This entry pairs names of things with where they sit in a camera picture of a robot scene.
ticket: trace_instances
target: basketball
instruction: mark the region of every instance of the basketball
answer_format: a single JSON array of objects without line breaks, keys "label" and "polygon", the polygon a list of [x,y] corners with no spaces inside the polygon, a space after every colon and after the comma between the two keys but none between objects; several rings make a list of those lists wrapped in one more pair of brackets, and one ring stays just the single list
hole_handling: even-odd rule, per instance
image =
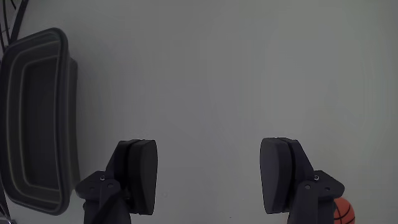
[{"label": "basketball", "polygon": [[335,199],[335,224],[355,224],[354,208],[344,198]]}]

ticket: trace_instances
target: black cable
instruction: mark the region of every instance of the black cable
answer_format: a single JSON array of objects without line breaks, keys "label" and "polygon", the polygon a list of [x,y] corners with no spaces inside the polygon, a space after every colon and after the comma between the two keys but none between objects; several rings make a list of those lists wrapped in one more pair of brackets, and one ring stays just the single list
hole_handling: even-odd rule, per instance
[{"label": "black cable", "polygon": [[4,51],[6,51],[6,48],[4,47],[4,40],[2,39],[2,32],[0,32],[0,42],[1,42],[2,53],[4,54]]},{"label": "black cable", "polygon": [[11,4],[14,7],[14,9],[17,9],[17,6],[15,6],[14,0],[11,0]]},{"label": "black cable", "polygon": [[6,11],[7,11],[6,10],[6,1],[2,0],[2,13],[4,16],[4,25],[6,26],[6,36],[7,36],[8,45],[10,45],[11,41],[10,41],[10,33],[8,31],[7,12]]}]

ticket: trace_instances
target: black plastic tub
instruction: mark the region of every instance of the black plastic tub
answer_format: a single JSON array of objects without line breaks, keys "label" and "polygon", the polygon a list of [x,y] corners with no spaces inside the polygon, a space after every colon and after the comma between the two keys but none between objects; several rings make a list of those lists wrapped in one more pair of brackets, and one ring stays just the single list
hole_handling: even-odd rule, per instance
[{"label": "black plastic tub", "polygon": [[15,203],[63,213],[80,181],[77,64],[60,29],[10,45],[0,66],[0,173]]}]

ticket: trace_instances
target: orange ball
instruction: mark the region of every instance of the orange ball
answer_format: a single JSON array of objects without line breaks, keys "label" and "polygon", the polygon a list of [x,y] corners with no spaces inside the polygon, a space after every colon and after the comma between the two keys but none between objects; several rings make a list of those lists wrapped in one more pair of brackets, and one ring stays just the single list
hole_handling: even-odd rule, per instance
[{"label": "orange ball", "polygon": [[353,206],[344,198],[336,198],[335,224],[355,224]]}]

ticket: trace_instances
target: gray surface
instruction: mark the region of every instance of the gray surface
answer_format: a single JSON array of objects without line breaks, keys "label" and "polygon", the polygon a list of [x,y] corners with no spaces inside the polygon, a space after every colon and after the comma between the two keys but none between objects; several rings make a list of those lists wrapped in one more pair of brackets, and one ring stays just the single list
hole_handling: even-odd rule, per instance
[{"label": "gray surface", "polygon": [[[389,1],[30,1],[21,36],[60,27],[79,64],[82,177],[120,139],[156,139],[153,217],[133,223],[284,223],[262,206],[259,146],[299,139],[346,186],[358,223],[393,223],[397,5]],[[72,194],[51,217],[82,223]]]}]

